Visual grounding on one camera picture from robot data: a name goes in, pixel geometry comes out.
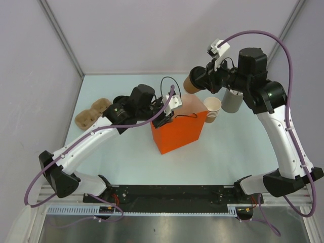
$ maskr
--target white paper cup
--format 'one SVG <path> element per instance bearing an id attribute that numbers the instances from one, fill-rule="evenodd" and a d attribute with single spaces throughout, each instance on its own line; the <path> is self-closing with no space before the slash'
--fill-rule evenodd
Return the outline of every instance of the white paper cup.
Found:
<path id="1" fill-rule="evenodd" d="M 219 114 L 220 109 L 222 108 L 222 102 L 216 97 L 208 97 L 204 100 L 204 105 L 207 108 L 207 123 L 212 123 Z"/>
<path id="2" fill-rule="evenodd" d="M 226 90 L 222 100 L 222 109 L 227 113 L 236 113 L 243 103 L 243 93 Z"/>

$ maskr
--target metal frame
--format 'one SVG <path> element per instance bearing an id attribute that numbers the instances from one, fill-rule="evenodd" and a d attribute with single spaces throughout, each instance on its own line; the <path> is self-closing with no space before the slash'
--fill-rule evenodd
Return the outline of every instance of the metal frame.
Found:
<path id="1" fill-rule="evenodd" d="M 73 50 L 69 44 L 69 42 L 67 41 L 59 23 L 57 22 L 53 11 L 51 10 L 49 4 L 47 3 L 46 0 L 37 0 L 38 3 L 40 4 L 41 8 L 43 9 L 46 17 L 48 18 L 48 20 L 50 21 L 51 26 L 54 29 L 54 32 L 56 33 L 57 37 L 59 38 L 61 44 L 63 45 L 64 50 L 66 51 L 68 57 L 70 58 L 70 60 L 72 61 L 76 71 L 78 72 L 79 76 L 83 79 L 85 74 L 83 73 L 81 66 L 77 60 L 77 58 L 75 57 Z"/>
<path id="2" fill-rule="evenodd" d="M 100 215 L 100 216 L 118 216 L 120 212 L 114 209 L 113 212 L 100 213 L 100 205 L 51 205 L 48 208 L 47 215 Z M 185 213 L 134 213 L 124 212 L 125 216 L 196 216 L 196 217 L 236 217 L 236 210 L 233 206 L 227 206 L 227 213 L 200 213 L 200 214 L 185 214 Z"/>
<path id="3" fill-rule="evenodd" d="M 41 237 L 43 224 L 46 217 L 48 206 L 40 206 L 37 208 L 36 217 L 32 223 L 32 230 L 30 232 L 28 243 L 38 243 Z"/>
<path id="4" fill-rule="evenodd" d="M 37 202 L 41 202 L 51 196 L 54 193 L 53 189 L 50 185 L 43 185 Z M 65 198 L 58 198 L 55 196 L 50 200 L 50 202 L 46 203 L 46 205 L 89 205 L 83 202 L 84 195 L 83 194 L 72 194 Z M 310 207 L 312 204 L 311 197 L 308 193 L 306 187 L 301 190 L 298 190 L 288 196 L 289 200 L 297 207 Z M 267 207 L 282 207 L 287 206 L 287 202 L 283 197 L 273 197 L 270 193 L 263 193 L 264 206 Z M 251 204 L 228 204 L 228 206 L 234 207 L 250 207 Z"/>
<path id="5" fill-rule="evenodd" d="M 311 207 L 300 207 L 300 212 L 307 214 Z M 308 233 L 308 237 L 311 243 L 323 243 L 323 235 L 321 229 L 318 227 L 319 222 L 316 214 L 310 218 L 303 218 L 304 224 Z"/>
<path id="6" fill-rule="evenodd" d="M 307 2 L 307 0 L 298 0 L 296 5 L 294 6 L 294 9 L 290 13 L 288 20 L 286 21 L 285 25 L 283 26 L 283 29 L 282 29 L 280 35 L 278 36 L 280 40 L 284 41 L 286 39 L 289 31 L 291 30 L 291 28 L 293 27 L 297 18 L 299 17 L 300 13 L 304 9 L 306 2 Z M 280 48 L 280 45 L 276 42 L 269 53 L 267 68 L 269 68 L 269 66 L 271 65 L 274 57 L 277 55 L 277 53 L 279 51 L 279 48 Z"/>

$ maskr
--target paper cup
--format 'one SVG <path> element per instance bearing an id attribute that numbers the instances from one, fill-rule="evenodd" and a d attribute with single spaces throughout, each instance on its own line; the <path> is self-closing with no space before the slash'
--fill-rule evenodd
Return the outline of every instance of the paper cup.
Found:
<path id="1" fill-rule="evenodd" d="M 190 80 L 190 76 L 188 76 L 186 78 L 186 80 L 183 82 L 183 87 L 184 87 L 184 90 L 186 92 L 188 92 L 189 94 L 195 94 L 197 93 L 198 91 L 200 91 L 199 89 L 197 89 L 191 82 Z"/>
<path id="2" fill-rule="evenodd" d="M 212 123 L 222 108 L 222 102 L 216 97 L 208 97 L 204 100 L 204 105 L 208 110 L 205 122 Z"/>
<path id="3" fill-rule="evenodd" d="M 243 93 L 226 90 L 222 100 L 222 109 L 227 113 L 236 113 L 243 103 Z"/>

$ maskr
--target black wire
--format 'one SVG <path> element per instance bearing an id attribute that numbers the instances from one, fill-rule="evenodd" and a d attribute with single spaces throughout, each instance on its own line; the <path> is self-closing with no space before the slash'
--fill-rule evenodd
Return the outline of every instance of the black wire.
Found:
<path id="1" fill-rule="evenodd" d="M 190 117 L 190 118 L 198 118 L 198 115 L 196 113 L 193 113 L 192 115 L 194 115 L 194 116 L 191 116 L 191 115 L 176 115 L 175 118 L 177 118 L 178 116 L 185 116 L 185 117 Z"/>
<path id="2" fill-rule="evenodd" d="M 170 77 L 170 76 L 165 76 L 165 77 L 163 77 L 162 78 L 162 80 L 161 80 L 161 83 L 160 83 L 160 92 L 161 92 L 161 96 L 163 96 L 163 94 L 162 94 L 162 82 L 163 82 L 163 79 L 165 79 L 165 78 L 171 78 L 176 84 L 177 84 L 177 86 L 178 86 L 178 90 L 179 90 L 179 95 L 180 95 L 180 98 L 181 98 L 181 91 L 180 91 L 180 87 L 179 87 L 179 85 L 178 85 L 178 83 L 177 83 L 177 81 L 174 79 L 174 78 L 172 78 L 172 77 Z"/>
<path id="3" fill-rule="evenodd" d="M 235 65 L 234 65 L 234 61 L 233 61 L 233 59 L 232 59 L 231 57 L 226 57 L 226 58 L 224 58 L 224 60 L 222 61 L 221 65 L 223 64 L 223 62 L 224 62 L 226 59 L 231 59 L 231 61 L 232 61 L 232 67 L 235 67 Z"/>

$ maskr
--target brown paper cup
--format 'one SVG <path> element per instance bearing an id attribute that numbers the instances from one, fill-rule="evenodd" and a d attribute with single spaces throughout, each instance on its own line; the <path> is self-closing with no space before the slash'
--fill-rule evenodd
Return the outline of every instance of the brown paper cup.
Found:
<path id="1" fill-rule="evenodd" d="M 188 76 L 186 78 L 186 80 L 183 82 L 183 87 L 184 87 L 184 90 L 186 92 L 188 92 L 189 94 L 195 94 L 198 91 L 200 91 L 199 89 L 197 89 L 195 86 L 192 85 L 190 76 Z"/>

